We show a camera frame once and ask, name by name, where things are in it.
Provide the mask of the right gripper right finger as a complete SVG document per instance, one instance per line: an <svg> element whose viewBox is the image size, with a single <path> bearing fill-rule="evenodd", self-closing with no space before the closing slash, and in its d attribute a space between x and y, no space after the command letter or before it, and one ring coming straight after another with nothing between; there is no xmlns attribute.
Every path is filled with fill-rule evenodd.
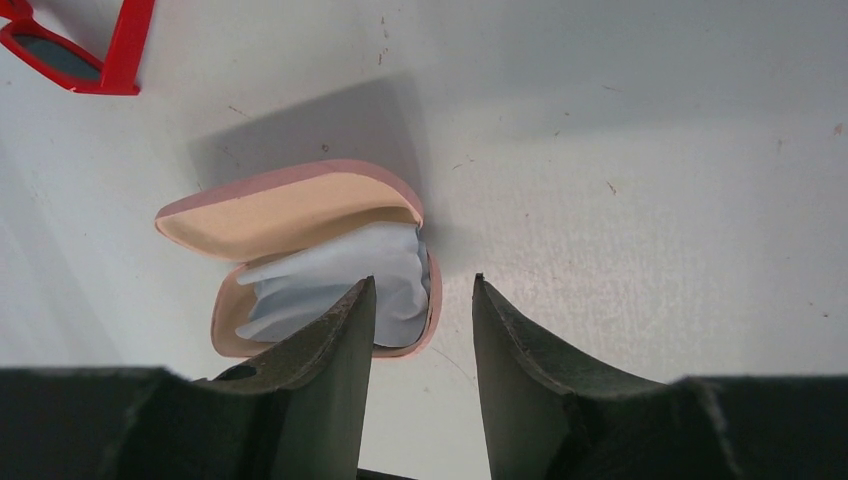
<svg viewBox="0 0 848 480"><path fill-rule="evenodd" d="M651 381L557 337L482 275L472 321L495 479L847 475L843 375Z"/></svg>

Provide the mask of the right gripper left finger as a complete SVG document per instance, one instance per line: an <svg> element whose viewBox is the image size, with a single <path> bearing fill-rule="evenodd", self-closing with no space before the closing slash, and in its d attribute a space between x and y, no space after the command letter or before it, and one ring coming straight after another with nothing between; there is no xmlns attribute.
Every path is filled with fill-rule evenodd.
<svg viewBox="0 0 848 480"><path fill-rule="evenodd" d="M213 379L163 368L1 373L5 479L352 479L376 288Z"/></svg>

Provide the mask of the blue cleaning cloth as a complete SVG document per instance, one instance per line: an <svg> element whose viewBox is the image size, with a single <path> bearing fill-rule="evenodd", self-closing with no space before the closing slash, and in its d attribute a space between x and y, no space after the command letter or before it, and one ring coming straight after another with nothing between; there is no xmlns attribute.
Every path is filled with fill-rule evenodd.
<svg viewBox="0 0 848 480"><path fill-rule="evenodd" d="M425 330L430 273L417 226L372 222L240 274L237 283L253 289L256 303L247 323L235 332L255 342L284 340L323 315L359 280L372 276L374 343L409 347Z"/></svg>

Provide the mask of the pink glasses case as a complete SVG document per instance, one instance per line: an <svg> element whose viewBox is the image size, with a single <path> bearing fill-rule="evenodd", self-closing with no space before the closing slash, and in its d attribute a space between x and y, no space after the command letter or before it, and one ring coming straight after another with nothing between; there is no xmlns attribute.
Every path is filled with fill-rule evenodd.
<svg viewBox="0 0 848 480"><path fill-rule="evenodd" d="M201 191L163 207L154 226L197 253L236 263L222 281L210 327L215 351L248 358L267 342L240 337L256 302L245 270L288 257L374 221L422 227L415 191L378 165L335 159L286 167Z"/></svg>

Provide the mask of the red frame sunglasses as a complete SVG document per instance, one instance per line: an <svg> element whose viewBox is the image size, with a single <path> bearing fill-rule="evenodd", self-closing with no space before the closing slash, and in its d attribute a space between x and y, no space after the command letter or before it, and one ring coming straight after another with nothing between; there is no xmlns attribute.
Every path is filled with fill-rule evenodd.
<svg viewBox="0 0 848 480"><path fill-rule="evenodd" d="M137 74L153 20L154 0L124 1L107 54L98 59L73 41L37 22L32 5L3 1L1 44L10 53L54 82L77 94L136 96Z"/></svg>

